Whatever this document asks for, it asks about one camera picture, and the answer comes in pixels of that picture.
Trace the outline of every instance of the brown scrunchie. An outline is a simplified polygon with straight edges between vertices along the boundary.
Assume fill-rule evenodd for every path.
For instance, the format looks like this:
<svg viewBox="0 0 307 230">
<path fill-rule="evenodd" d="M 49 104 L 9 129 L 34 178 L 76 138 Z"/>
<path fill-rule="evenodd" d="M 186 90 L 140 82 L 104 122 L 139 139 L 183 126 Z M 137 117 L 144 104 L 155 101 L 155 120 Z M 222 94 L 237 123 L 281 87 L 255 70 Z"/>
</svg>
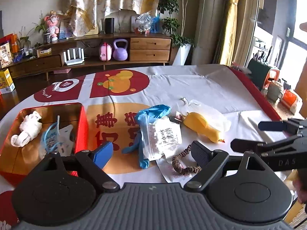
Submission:
<svg viewBox="0 0 307 230">
<path fill-rule="evenodd" d="M 201 171 L 200 166 L 186 167 L 186 168 L 182 167 L 182 164 L 180 163 L 179 160 L 185 157 L 186 155 L 188 155 L 190 152 L 191 152 L 191 145 L 189 145 L 184 151 L 182 151 L 181 153 L 179 153 L 178 155 L 172 158 L 172 166 L 177 173 L 181 175 L 185 175 L 185 174 L 190 174 L 190 173 L 197 174 L 199 171 Z"/>
</svg>

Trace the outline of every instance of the wall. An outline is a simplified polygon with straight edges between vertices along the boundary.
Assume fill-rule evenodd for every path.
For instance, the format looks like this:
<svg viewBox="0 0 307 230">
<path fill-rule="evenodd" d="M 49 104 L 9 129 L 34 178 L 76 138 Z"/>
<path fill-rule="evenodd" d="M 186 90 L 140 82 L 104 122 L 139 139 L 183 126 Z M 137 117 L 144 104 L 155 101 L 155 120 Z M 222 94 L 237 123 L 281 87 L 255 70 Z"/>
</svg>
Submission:
<svg viewBox="0 0 307 230">
<path fill-rule="evenodd" d="M 264 0 L 263 9 L 259 9 L 258 26 L 266 32 L 272 34 L 277 0 Z"/>
<path fill-rule="evenodd" d="M 51 10 L 66 10 L 68 0 L 0 0 L 2 27 L 4 35 L 18 33 L 22 26 L 26 32 L 33 28 L 32 22 L 39 23 L 40 11 L 47 15 Z M 42 42 L 42 33 L 36 32 L 30 37 L 32 46 Z"/>
<path fill-rule="evenodd" d="M 287 28 L 291 27 L 293 17 L 295 18 L 295 0 L 277 0 L 275 23 L 273 28 L 272 45 L 275 46 L 276 37 L 283 39 L 283 49 L 287 45 L 288 39 L 286 37 Z"/>
</svg>

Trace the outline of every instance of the green container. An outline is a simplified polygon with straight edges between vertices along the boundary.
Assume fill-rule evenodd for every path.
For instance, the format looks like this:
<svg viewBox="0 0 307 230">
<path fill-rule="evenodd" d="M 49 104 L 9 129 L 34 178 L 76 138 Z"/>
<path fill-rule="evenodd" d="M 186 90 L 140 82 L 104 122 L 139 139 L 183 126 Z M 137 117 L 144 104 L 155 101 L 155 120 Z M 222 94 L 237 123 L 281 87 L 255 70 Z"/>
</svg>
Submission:
<svg viewBox="0 0 307 230">
<path fill-rule="evenodd" d="M 248 69 L 251 70 L 252 82 L 259 90 L 262 90 L 268 72 L 272 67 L 251 59 L 248 63 Z"/>
</svg>

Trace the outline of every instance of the plush toy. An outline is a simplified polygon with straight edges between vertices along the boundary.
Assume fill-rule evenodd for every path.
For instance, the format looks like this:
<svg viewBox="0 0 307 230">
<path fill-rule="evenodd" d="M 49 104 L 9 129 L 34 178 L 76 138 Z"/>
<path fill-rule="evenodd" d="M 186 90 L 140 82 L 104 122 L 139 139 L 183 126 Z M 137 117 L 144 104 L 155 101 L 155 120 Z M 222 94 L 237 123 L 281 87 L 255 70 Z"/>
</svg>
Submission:
<svg viewBox="0 0 307 230">
<path fill-rule="evenodd" d="M 44 21 L 47 24 L 47 33 L 51 34 L 52 37 L 52 41 L 56 41 L 57 38 L 57 34 L 59 33 L 59 28 L 56 26 L 58 24 L 58 20 L 59 20 L 59 16 L 51 11 L 50 12 L 50 16 L 46 16 L 44 18 Z"/>
</svg>

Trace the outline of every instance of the blue glove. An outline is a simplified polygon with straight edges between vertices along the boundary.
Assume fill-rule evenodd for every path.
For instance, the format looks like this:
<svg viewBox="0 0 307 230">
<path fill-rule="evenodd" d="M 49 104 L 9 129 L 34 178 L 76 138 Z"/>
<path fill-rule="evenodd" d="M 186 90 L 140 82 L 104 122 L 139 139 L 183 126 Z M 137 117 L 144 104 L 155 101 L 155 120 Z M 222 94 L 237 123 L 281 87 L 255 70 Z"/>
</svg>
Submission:
<svg viewBox="0 0 307 230">
<path fill-rule="evenodd" d="M 149 160 L 144 159 L 143 146 L 142 146 L 142 134 L 138 131 L 134 139 L 133 145 L 122 149 L 123 154 L 131 153 L 132 151 L 139 149 L 139 164 L 142 169 L 147 169 L 149 167 Z"/>
<path fill-rule="evenodd" d="M 147 115 L 151 118 L 162 118 L 168 115 L 170 112 L 171 112 L 171 108 L 169 106 L 164 105 L 164 104 L 158 104 L 148 109 L 139 111 L 135 115 L 135 121 L 138 123 L 138 125 L 141 125 L 143 115 Z"/>
</svg>

